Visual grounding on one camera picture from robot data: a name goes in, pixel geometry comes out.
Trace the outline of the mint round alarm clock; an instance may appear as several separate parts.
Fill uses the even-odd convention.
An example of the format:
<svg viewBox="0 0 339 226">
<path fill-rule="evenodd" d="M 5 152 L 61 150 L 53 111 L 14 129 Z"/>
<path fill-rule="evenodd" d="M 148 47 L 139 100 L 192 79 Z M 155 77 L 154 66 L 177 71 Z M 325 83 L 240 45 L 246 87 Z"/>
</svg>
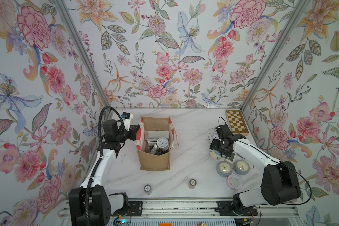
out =
<svg viewBox="0 0 339 226">
<path fill-rule="evenodd" d="M 215 160 L 221 160 L 222 159 L 221 154 L 216 150 L 209 151 L 209 154 L 210 154 L 211 158 L 213 158 Z"/>
</svg>

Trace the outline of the white digital alarm clock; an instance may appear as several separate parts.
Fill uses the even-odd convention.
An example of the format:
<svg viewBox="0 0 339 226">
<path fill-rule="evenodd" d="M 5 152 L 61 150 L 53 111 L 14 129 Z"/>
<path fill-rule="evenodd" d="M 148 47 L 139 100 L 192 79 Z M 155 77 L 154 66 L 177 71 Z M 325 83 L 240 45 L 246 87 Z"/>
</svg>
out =
<svg viewBox="0 0 339 226">
<path fill-rule="evenodd" d="M 169 140 L 170 138 L 169 131 L 146 131 L 145 132 L 145 140 L 157 141 L 159 138 L 162 138 L 162 137 Z"/>
</svg>

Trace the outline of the black twin bell alarm clock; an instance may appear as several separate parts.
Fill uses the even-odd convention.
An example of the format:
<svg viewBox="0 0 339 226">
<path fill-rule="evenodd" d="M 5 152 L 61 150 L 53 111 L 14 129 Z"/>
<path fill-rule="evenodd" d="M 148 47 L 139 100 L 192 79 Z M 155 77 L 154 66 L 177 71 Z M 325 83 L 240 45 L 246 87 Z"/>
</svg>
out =
<svg viewBox="0 0 339 226">
<path fill-rule="evenodd" d="M 160 156 L 160 155 L 168 153 L 168 150 L 164 150 L 163 148 L 158 148 L 158 147 L 152 146 L 152 147 L 150 147 L 148 153 L 156 155 L 156 156 Z"/>
</svg>

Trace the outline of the white round alarm clock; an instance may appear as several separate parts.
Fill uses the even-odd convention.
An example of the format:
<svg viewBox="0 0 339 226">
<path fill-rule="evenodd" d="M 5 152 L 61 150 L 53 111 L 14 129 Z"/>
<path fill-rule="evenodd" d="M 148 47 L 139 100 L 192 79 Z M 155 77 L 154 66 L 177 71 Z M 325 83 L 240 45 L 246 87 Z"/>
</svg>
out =
<svg viewBox="0 0 339 226">
<path fill-rule="evenodd" d="M 157 141 L 154 144 L 154 149 L 155 150 L 163 150 L 163 151 L 168 151 L 170 146 L 169 140 L 166 137 L 160 137 L 157 139 Z"/>
</svg>

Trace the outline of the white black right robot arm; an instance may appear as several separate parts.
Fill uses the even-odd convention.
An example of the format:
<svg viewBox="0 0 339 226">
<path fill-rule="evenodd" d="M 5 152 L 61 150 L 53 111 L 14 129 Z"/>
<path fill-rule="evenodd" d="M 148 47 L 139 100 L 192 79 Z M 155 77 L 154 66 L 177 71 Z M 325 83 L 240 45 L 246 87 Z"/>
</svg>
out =
<svg viewBox="0 0 339 226">
<path fill-rule="evenodd" d="M 262 175 L 260 187 L 233 196 L 232 211 L 240 214 L 253 206 L 291 205 L 289 201 L 300 198 L 299 173 L 291 162 L 266 154 L 244 135 L 233 134 L 226 124 L 217 126 L 215 131 L 218 138 L 212 140 L 210 150 L 225 158 L 233 153 L 244 157 Z"/>
</svg>

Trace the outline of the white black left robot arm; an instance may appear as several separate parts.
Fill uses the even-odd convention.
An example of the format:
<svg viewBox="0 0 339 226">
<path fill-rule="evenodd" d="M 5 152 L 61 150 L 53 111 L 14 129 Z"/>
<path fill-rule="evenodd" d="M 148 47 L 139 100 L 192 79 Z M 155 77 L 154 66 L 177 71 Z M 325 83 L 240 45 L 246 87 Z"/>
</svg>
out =
<svg viewBox="0 0 339 226">
<path fill-rule="evenodd" d="M 109 173 L 119 151 L 127 140 L 134 141 L 140 126 L 132 125 L 133 115 L 120 114 L 111 106 L 104 107 L 98 119 L 97 157 L 89 175 L 69 193 L 69 209 L 73 226 L 106 226 L 114 213 L 103 179 Z"/>
</svg>

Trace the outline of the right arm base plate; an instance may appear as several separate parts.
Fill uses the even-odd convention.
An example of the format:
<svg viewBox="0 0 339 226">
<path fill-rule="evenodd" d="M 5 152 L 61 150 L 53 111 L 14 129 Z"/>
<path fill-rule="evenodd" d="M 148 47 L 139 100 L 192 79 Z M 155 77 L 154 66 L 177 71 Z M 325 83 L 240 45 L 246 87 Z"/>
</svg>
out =
<svg viewBox="0 0 339 226">
<path fill-rule="evenodd" d="M 239 202 L 232 200 L 217 201 L 217 208 L 215 212 L 219 213 L 220 216 L 258 216 L 259 213 L 255 206 L 244 207 Z"/>
</svg>

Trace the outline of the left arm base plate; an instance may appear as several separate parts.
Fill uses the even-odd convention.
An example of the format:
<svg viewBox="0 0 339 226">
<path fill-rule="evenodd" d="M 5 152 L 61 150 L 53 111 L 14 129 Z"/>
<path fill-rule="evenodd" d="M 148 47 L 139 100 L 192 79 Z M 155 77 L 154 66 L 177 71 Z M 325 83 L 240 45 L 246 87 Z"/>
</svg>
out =
<svg viewBox="0 0 339 226">
<path fill-rule="evenodd" d="M 141 217 L 143 211 L 143 202 L 142 201 L 129 201 L 127 204 L 116 210 L 111 216 L 132 216 L 132 217 Z"/>
</svg>

